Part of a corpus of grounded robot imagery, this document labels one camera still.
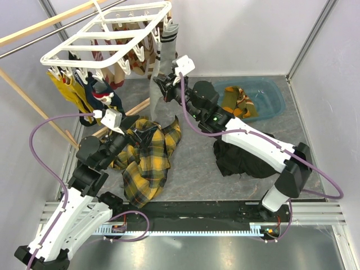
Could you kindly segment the grey sock black stripes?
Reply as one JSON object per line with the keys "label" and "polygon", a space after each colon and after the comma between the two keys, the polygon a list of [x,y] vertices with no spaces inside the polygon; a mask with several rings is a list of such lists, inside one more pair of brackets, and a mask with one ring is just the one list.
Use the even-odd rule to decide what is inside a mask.
{"label": "grey sock black stripes", "polygon": [[155,67],[150,79],[150,117],[156,120],[156,104],[163,96],[159,87],[153,81],[159,73],[168,75],[172,72],[172,61],[176,59],[176,42],[179,31],[179,24],[171,23],[164,30],[157,46]]}

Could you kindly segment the olive striped sock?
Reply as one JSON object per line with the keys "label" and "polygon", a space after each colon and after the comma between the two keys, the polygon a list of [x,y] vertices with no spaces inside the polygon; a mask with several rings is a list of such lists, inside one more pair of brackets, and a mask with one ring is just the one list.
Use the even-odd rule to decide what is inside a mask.
{"label": "olive striped sock", "polygon": [[258,116],[258,112],[253,101],[246,95],[244,90],[241,88],[238,89],[238,98],[233,114],[240,119]]}
{"label": "olive striped sock", "polygon": [[238,108],[238,102],[242,101],[243,90],[238,86],[230,86],[224,89],[222,109],[234,116],[240,116],[242,110]]}

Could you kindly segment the olive striped sock front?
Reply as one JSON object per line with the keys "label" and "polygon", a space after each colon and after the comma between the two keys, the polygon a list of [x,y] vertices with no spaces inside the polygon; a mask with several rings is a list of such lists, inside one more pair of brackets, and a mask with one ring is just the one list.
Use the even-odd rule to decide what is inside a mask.
{"label": "olive striped sock front", "polygon": [[258,112],[253,101],[246,95],[244,90],[241,88],[238,89],[238,98],[233,114],[240,119],[258,116]]}

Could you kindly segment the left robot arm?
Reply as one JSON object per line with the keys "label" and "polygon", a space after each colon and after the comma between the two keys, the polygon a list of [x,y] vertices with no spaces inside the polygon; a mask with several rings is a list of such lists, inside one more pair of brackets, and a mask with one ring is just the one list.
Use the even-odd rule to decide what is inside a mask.
{"label": "left robot arm", "polygon": [[15,251],[15,257],[27,269],[68,269],[74,254],[104,223],[141,214],[138,210],[125,211],[122,199],[106,192],[86,216],[81,216],[106,182],[105,169],[126,146],[148,147],[158,127],[139,129],[137,115],[122,116],[110,109],[95,110],[90,116],[112,131],[110,138],[106,142],[94,136],[82,139],[76,153],[80,164],[68,183],[55,176],[64,192],[58,207],[39,236]]}

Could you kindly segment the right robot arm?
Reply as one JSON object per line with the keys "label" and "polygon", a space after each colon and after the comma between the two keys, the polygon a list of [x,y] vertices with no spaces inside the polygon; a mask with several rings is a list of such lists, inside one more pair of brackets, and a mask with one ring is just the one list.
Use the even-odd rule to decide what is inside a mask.
{"label": "right robot arm", "polygon": [[186,77],[174,74],[157,76],[153,82],[159,87],[164,101],[175,100],[186,119],[194,118],[198,122],[194,129],[196,133],[242,149],[279,174],[257,208],[261,220],[271,221],[283,204],[299,197],[312,172],[308,145],[294,146],[278,141],[232,116],[217,104],[219,94],[210,82],[199,81],[189,88]]}

